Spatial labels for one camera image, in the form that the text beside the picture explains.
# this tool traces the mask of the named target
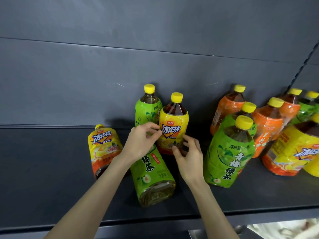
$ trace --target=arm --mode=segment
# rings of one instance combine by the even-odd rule
[[[106,171],[46,235],[45,239],[94,238],[103,216],[130,166],[143,157],[162,131],[149,122],[132,128],[123,151],[116,156]]]
[[[199,141],[187,135],[184,135],[184,139],[188,141],[184,145],[189,147],[188,153],[185,152],[186,156],[182,156],[175,146],[173,153],[181,176],[195,198],[208,238],[239,239],[204,180],[203,154]]]

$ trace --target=bottle cap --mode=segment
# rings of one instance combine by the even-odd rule
[[[316,113],[312,116],[311,120],[313,120],[316,123],[319,123],[319,113]]]
[[[105,127],[103,124],[98,124],[95,126],[95,129],[98,129],[99,127]]]
[[[235,85],[234,91],[236,92],[244,92],[244,90],[246,89],[246,86],[244,85]]]
[[[268,101],[268,105],[269,106],[273,106],[273,107],[276,107],[276,108],[281,107],[283,103],[284,103],[284,100],[282,100],[280,98],[277,98],[277,97],[272,97]]]
[[[302,92],[301,89],[291,88],[291,89],[289,90],[288,94],[293,94],[293,95],[299,96],[301,92]]]
[[[311,90],[311,91],[307,92],[306,96],[315,99],[319,96],[319,93]]]
[[[144,86],[144,91],[147,94],[153,94],[155,92],[155,85],[152,84],[146,84]]]
[[[241,110],[244,111],[244,112],[248,112],[248,113],[253,113],[254,110],[256,109],[256,105],[254,103],[251,103],[249,101],[246,101],[242,107],[241,107]]]
[[[237,116],[235,121],[235,126],[243,130],[248,130],[251,128],[253,123],[254,121],[250,117],[241,115],[241,116]]]
[[[174,103],[181,103],[181,101],[183,100],[183,94],[179,93],[179,92],[173,92],[172,96],[171,96],[171,101],[173,101]]]

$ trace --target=red logo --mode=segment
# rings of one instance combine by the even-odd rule
[[[158,160],[158,158],[155,156],[155,154],[151,154],[152,157],[154,158],[154,160],[157,162],[157,164],[160,164],[160,161]]]

